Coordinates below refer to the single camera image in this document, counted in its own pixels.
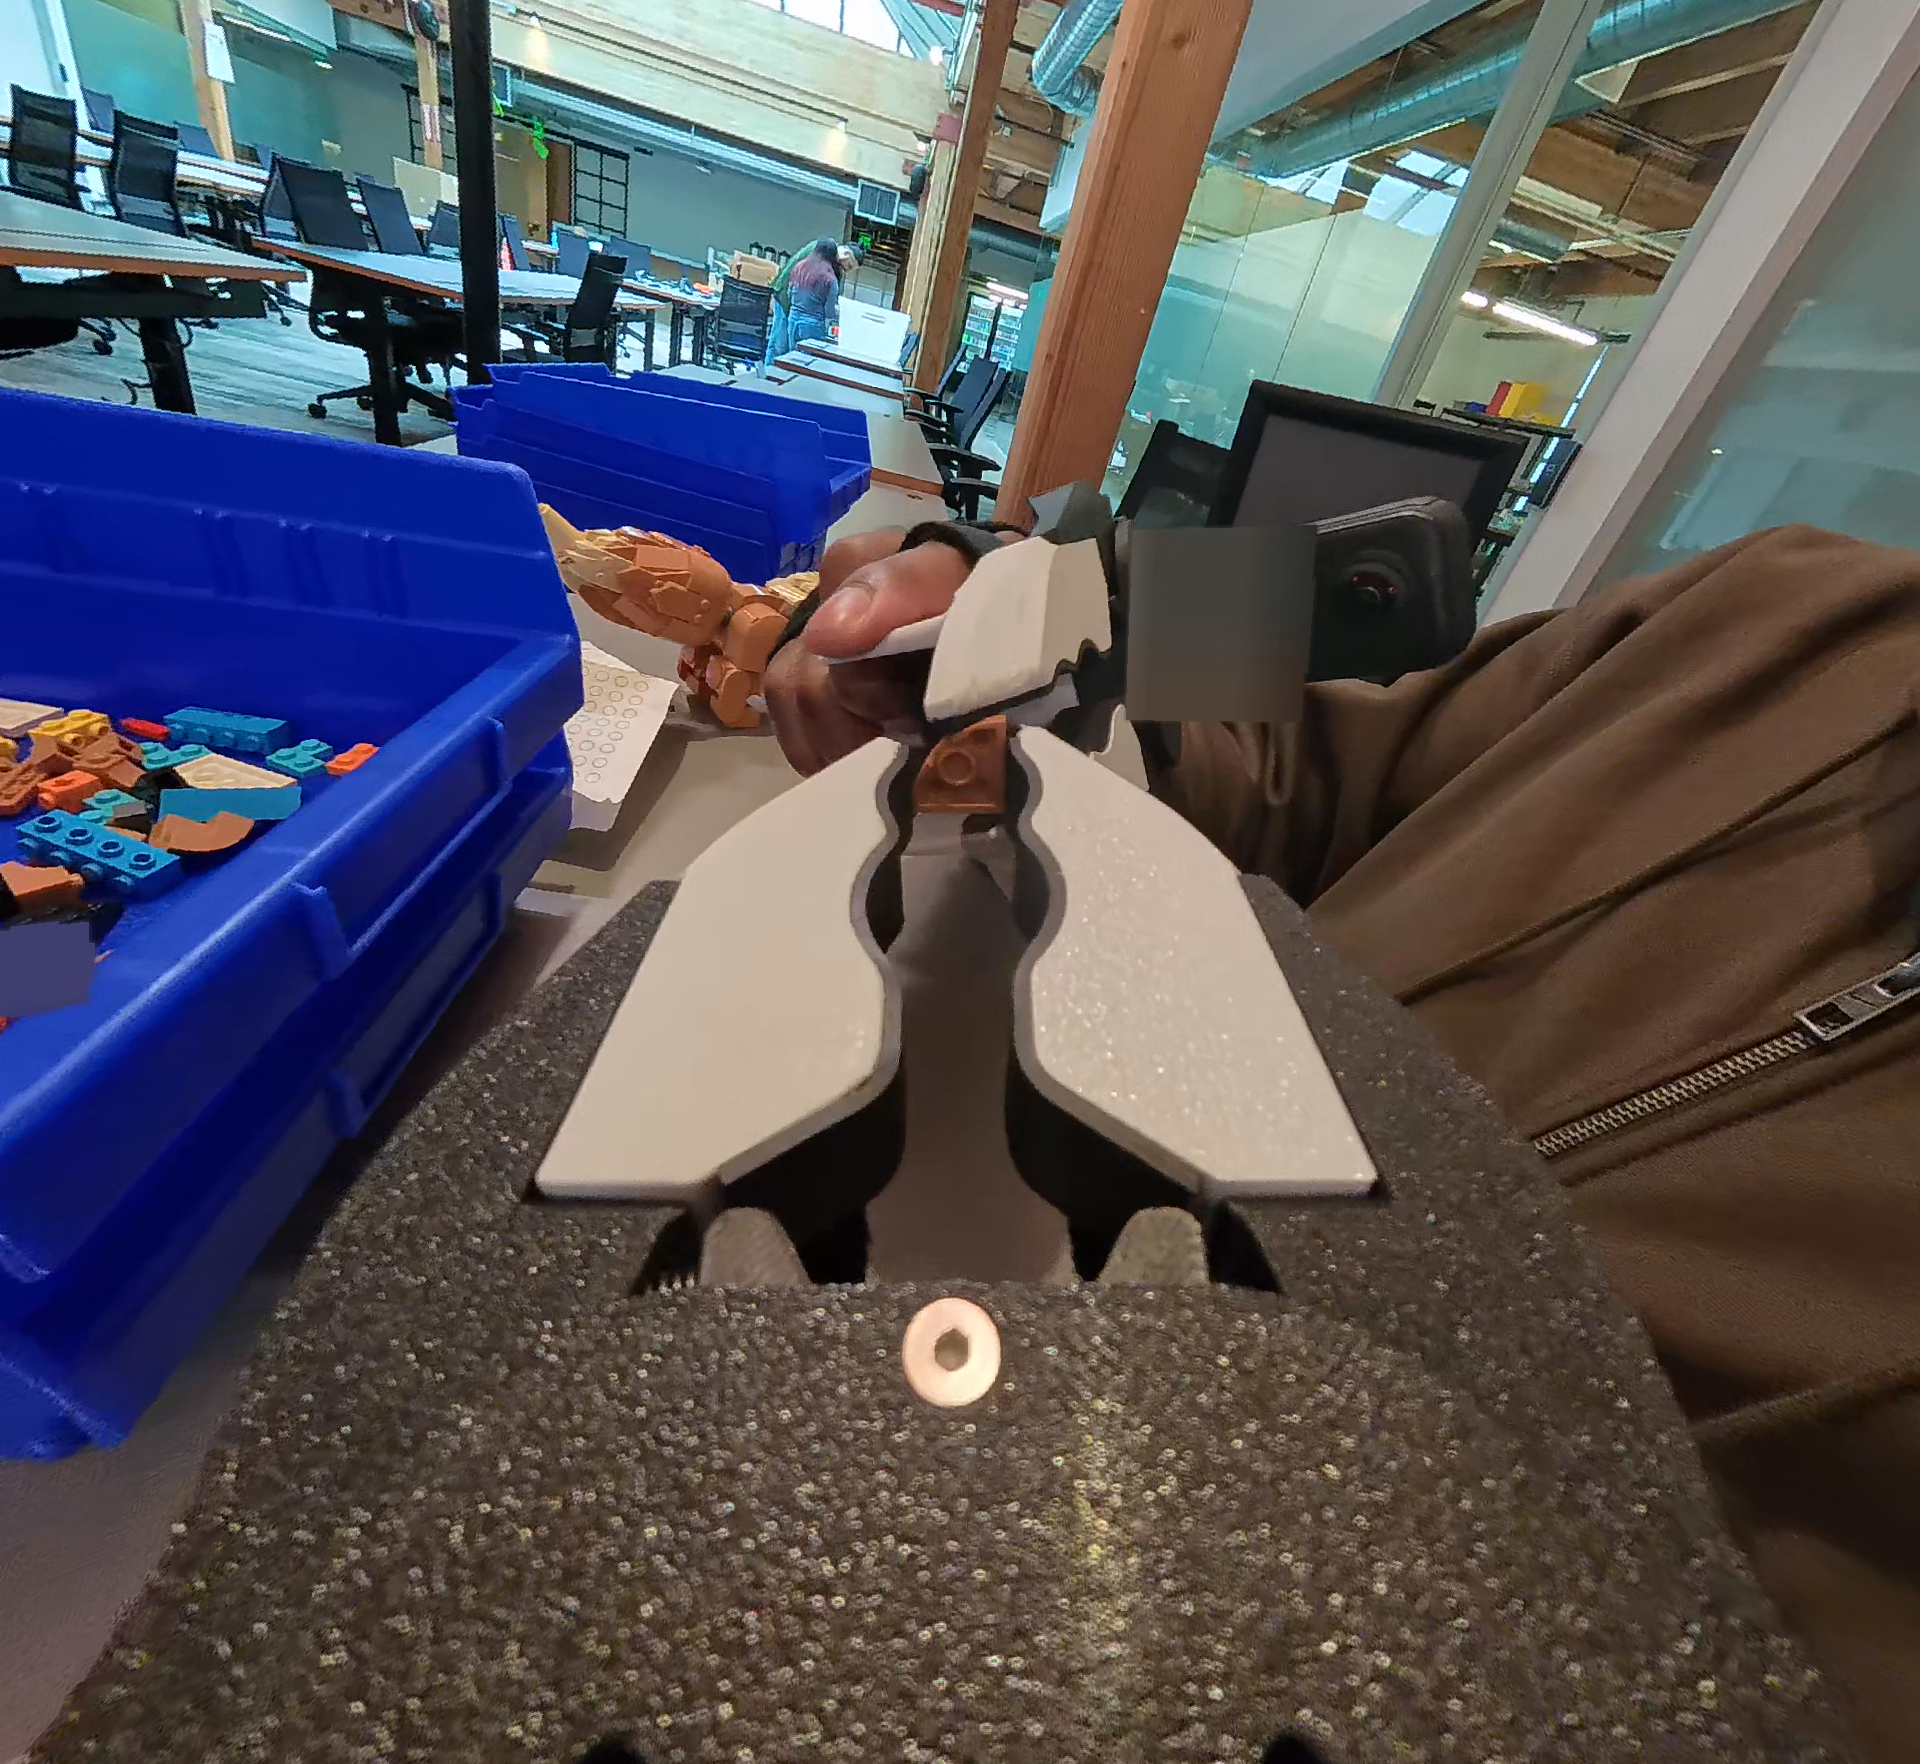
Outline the person's brown jacket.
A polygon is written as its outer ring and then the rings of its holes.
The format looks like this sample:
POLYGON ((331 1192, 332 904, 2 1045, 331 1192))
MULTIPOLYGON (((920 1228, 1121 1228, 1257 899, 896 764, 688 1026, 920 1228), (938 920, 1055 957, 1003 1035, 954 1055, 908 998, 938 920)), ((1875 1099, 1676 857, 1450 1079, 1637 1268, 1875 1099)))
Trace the person's brown jacket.
POLYGON ((1618 801, 1309 904, 1572 1193, 1776 1604, 1917 1759, 1917 554, 1627 579, 1618 801))

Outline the tan brick-built toy part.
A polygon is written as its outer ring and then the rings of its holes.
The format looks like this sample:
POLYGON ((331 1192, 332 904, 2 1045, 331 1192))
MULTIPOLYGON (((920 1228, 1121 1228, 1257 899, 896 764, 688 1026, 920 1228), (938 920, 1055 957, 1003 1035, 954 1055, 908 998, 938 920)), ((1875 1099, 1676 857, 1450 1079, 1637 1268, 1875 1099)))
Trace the tan brick-built toy part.
POLYGON ((765 717, 765 681, 820 597, 819 572, 744 581, 704 548, 661 529, 576 527, 551 504, 540 525, 566 590, 603 620, 678 648, 691 706, 747 732, 765 717))

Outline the wooden support post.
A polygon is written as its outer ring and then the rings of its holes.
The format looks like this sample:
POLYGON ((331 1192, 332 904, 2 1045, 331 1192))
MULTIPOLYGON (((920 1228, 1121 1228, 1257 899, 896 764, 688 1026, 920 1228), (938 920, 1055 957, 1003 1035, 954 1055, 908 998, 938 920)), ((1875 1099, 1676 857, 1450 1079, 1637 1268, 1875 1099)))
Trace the wooden support post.
POLYGON ((913 388, 932 391, 948 366, 952 327, 959 318, 979 192, 997 122, 997 97, 1019 24, 1020 0, 982 0, 973 79, 961 138, 952 150, 946 201, 926 242, 936 245, 920 313, 920 343, 913 388))
POLYGON ((1125 0, 997 515, 1101 481, 1255 0, 1125 0))

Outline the black framed monitor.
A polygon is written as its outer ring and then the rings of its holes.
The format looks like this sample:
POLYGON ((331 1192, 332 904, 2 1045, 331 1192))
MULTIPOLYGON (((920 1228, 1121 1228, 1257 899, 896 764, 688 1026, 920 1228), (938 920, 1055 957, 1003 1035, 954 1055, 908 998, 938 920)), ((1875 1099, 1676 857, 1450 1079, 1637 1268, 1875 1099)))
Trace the black framed monitor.
POLYGON ((1481 544, 1532 438, 1294 383, 1249 386, 1217 473, 1213 527, 1311 525, 1410 499, 1458 509, 1481 544))

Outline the row of black office chairs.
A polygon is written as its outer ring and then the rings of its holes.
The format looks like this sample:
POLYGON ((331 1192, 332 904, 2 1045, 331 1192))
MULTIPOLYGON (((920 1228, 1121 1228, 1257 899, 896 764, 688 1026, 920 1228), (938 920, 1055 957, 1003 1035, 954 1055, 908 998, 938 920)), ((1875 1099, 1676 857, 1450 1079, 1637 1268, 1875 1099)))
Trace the row of black office chairs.
POLYGON ((613 257, 576 277, 507 269, 497 242, 463 235, 459 257, 364 247, 368 225, 339 171, 277 163, 297 218, 318 232, 270 237, 253 249, 161 232, 122 218, 5 190, 5 351, 40 337, 62 339, 85 320, 137 327, 157 408, 194 413, 196 393, 181 339, 184 323, 262 313, 270 286, 306 282, 306 318, 316 335, 363 354, 367 377, 334 391, 368 396, 375 438, 403 440, 409 405, 453 417, 451 393, 419 383, 421 367, 481 381, 500 359, 500 320, 559 320, 563 359, 619 366, 621 339, 637 327, 642 367, 656 366, 662 299, 626 283, 613 257))

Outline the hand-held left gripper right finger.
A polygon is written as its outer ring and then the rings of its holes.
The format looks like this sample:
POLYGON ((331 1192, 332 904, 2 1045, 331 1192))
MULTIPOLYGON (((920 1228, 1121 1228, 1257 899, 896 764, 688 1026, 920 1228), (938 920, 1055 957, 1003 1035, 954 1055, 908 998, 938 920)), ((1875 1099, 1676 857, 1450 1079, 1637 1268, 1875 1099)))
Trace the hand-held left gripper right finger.
POLYGON ((1052 1106, 1198 1202, 1359 1197, 1378 1167, 1233 861, 1024 725, 1014 1044, 1052 1106))

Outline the black stand pole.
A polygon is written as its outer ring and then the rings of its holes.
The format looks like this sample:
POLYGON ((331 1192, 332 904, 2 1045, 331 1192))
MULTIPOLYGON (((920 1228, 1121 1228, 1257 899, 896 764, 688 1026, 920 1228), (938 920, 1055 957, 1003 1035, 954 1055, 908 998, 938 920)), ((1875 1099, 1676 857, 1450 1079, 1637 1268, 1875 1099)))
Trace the black stand pole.
POLYGON ((491 381, 502 349, 502 271, 494 165, 492 0, 446 0, 460 210, 465 359, 491 381))

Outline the person's right forearm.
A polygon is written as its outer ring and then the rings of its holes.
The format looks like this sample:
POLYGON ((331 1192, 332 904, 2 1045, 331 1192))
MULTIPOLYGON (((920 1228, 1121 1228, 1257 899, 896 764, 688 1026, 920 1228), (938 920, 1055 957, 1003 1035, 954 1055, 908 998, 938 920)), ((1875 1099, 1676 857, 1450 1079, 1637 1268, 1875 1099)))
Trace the person's right forearm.
POLYGON ((1635 638, 1645 584, 1481 630, 1445 666, 1391 683, 1315 681, 1298 719, 1168 724, 1154 796, 1236 870, 1313 904, 1388 848, 1410 872, 1497 839, 1537 859, 1620 801, 1629 715, 1652 674, 1635 638))

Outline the pile of toy bricks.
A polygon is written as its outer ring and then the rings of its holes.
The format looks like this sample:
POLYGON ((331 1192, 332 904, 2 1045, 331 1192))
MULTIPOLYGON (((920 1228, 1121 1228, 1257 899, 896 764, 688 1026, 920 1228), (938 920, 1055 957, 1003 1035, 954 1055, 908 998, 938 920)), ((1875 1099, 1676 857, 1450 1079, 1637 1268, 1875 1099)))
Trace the pile of toy bricks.
POLYGON ((7 696, 2 923, 102 934, 292 821, 377 752, 215 706, 142 717, 7 696))

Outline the blue plastic bin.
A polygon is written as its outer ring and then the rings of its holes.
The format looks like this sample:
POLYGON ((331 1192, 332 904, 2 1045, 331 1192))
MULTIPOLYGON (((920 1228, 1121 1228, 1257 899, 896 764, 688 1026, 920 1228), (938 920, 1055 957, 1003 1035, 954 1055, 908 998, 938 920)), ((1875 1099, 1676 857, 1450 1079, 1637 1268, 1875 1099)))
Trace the blue plastic bin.
POLYGON ((5 697, 324 743, 86 994, 5 1005, 2 1448, 132 1434, 569 823, 580 638, 527 476, 5 388, 5 697))

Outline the white printed paper sheet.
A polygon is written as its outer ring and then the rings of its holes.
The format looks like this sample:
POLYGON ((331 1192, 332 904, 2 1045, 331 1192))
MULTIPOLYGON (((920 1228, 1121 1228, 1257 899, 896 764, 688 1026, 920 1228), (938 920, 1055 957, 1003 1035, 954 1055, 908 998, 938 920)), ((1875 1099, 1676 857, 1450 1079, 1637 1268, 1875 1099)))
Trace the white printed paper sheet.
POLYGON ((616 825, 684 691, 678 678, 638 669, 587 639, 580 661, 585 697, 564 725, 571 827, 598 836, 616 825))

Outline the stack of nested blue bins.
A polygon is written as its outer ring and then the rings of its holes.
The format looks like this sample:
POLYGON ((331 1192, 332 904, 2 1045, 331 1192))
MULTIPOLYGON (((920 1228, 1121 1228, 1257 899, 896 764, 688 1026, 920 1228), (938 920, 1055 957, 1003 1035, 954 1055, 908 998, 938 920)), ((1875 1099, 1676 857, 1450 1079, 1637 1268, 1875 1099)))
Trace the stack of nested blue bins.
POLYGON ((868 419, 842 405, 589 362, 492 366, 451 402, 459 449, 523 470, 571 525, 664 533, 747 584, 817 570, 873 484, 868 419))

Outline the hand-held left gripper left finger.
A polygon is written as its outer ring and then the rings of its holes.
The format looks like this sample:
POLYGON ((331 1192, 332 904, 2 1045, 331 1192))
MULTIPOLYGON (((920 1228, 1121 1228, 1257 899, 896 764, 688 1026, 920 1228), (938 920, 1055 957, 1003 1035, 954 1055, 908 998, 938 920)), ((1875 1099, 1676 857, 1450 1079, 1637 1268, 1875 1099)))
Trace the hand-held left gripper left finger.
POLYGON ((537 1172, 542 1197, 712 1205, 868 1108, 901 1068, 871 895, 908 752, 874 739, 684 872, 537 1172))

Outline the small brown curved brick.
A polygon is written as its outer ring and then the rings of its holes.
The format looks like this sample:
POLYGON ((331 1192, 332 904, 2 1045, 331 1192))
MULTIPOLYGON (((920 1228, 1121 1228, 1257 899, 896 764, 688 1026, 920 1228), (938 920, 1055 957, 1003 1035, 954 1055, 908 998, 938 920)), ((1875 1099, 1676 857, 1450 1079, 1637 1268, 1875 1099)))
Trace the small brown curved brick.
POLYGON ((1004 825, 1010 796, 1010 725, 993 713, 928 745, 913 803, 918 825, 989 834, 1004 825))

